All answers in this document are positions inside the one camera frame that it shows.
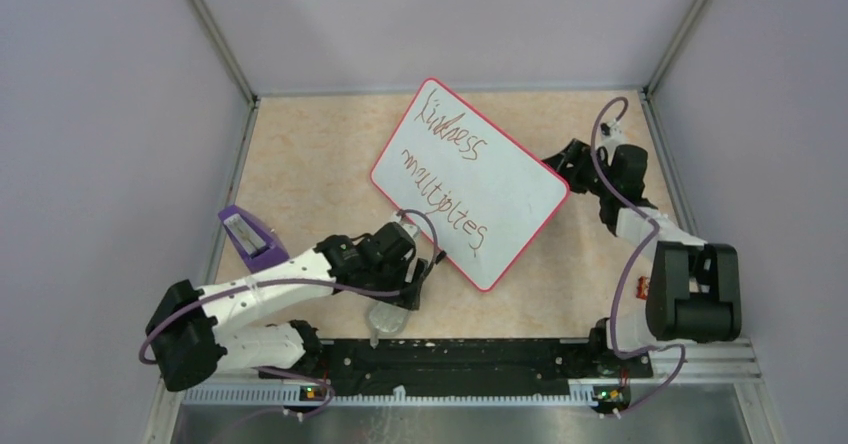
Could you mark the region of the silver mesh eraser sponge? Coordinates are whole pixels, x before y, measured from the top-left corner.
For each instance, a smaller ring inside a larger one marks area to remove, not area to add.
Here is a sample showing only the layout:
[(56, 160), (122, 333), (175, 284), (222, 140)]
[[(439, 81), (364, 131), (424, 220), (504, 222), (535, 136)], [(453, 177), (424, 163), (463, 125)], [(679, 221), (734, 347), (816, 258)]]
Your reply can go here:
[(407, 326), (411, 311), (386, 302), (375, 302), (366, 311), (365, 321), (369, 328), (369, 344), (372, 349), (381, 340), (402, 333)]

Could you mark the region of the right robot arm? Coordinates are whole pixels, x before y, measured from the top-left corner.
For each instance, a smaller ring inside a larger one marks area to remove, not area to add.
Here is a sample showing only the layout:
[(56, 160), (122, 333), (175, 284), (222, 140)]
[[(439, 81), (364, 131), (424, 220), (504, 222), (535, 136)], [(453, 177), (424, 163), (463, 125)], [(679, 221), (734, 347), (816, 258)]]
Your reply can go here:
[[(737, 250), (679, 228), (644, 195), (648, 153), (621, 144), (593, 148), (572, 140), (544, 164), (571, 191), (599, 200), (601, 222), (634, 247), (619, 278), (606, 337), (586, 349), (589, 368), (612, 376), (631, 357), (675, 344), (732, 342), (740, 337), (742, 306)], [(636, 260), (651, 261), (643, 308), (620, 312)]]

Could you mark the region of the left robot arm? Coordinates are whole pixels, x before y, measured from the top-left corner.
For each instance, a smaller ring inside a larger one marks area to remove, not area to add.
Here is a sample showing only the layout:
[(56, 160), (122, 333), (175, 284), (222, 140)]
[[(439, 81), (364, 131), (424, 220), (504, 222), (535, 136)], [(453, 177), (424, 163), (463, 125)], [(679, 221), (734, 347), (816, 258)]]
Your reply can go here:
[(308, 300), (351, 292), (412, 310), (432, 268), (417, 254), (419, 226), (394, 221), (355, 238), (331, 235), (268, 269), (195, 287), (172, 284), (148, 324), (139, 359), (158, 367), (170, 392), (195, 387), (218, 371), (273, 367), (308, 377), (322, 345), (303, 320), (259, 321)]

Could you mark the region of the pink-framed whiteboard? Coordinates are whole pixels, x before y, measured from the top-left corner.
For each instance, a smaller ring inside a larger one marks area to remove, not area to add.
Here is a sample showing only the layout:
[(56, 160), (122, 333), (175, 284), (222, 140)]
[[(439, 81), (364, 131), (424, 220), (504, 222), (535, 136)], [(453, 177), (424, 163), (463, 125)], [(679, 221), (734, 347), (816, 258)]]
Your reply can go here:
[(491, 290), (570, 196), (565, 180), (435, 78), (426, 79), (370, 178)]

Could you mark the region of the red toy block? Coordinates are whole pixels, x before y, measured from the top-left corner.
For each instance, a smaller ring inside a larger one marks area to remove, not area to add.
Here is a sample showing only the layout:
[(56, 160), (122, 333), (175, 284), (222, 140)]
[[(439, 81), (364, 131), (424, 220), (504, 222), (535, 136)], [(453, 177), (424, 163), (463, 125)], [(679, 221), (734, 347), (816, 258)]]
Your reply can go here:
[(647, 276), (639, 278), (636, 288), (636, 297), (641, 300), (647, 300), (650, 289), (650, 279)]

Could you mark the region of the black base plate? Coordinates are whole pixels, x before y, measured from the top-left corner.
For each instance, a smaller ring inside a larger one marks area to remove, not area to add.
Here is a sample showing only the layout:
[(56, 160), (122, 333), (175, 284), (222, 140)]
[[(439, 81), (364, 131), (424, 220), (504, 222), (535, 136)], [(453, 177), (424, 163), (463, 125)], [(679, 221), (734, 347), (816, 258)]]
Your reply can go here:
[(328, 381), (339, 397), (564, 396), (578, 379), (619, 383), (653, 377), (650, 358), (619, 359), (594, 338), (335, 339), (307, 352), (293, 372)]

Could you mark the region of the purple box holder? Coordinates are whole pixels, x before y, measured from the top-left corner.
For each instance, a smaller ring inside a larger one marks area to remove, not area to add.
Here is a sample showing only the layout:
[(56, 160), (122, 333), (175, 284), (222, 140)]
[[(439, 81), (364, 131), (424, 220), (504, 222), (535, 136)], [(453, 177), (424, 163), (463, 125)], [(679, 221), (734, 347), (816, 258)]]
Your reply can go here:
[(283, 264), (290, 254), (276, 233), (257, 216), (238, 205), (217, 214), (243, 264), (251, 274)]

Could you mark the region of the aluminium frame rail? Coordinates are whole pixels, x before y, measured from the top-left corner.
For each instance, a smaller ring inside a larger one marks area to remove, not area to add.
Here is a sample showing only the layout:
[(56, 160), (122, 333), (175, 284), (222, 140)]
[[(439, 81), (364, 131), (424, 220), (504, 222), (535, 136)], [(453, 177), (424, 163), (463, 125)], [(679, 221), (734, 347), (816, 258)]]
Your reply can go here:
[(185, 405), (250, 406), (303, 417), (332, 407), (572, 407), (579, 416), (634, 416), (658, 429), (666, 407), (708, 414), (730, 391), (730, 413), (753, 443), (782, 443), (750, 342), (691, 345), (617, 357), (587, 339), (326, 341), (310, 372), (227, 371), (174, 394)]

